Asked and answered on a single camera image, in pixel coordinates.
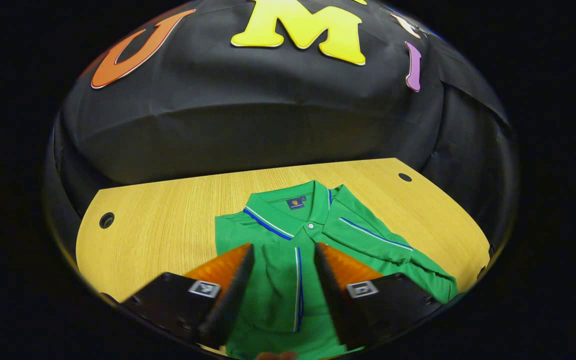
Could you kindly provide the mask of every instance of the shirt label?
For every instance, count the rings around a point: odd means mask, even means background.
[[[299,196],[296,198],[291,198],[290,200],[286,200],[286,203],[288,203],[290,210],[295,210],[303,208],[304,201],[306,201],[306,196]]]

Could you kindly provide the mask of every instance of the yellow letter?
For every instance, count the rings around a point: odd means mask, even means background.
[[[256,4],[246,30],[232,37],[232,45],[266,48],[281,45],[284,37],[275,32],[279,20],[297,48],[308,48],[327,29],[327,40],[319,44],[322,53],[359,66],[366,64],[359,48],[358,27],[362,19],[358,16],[334,6],[312,14],[297,0],[252,1]]]

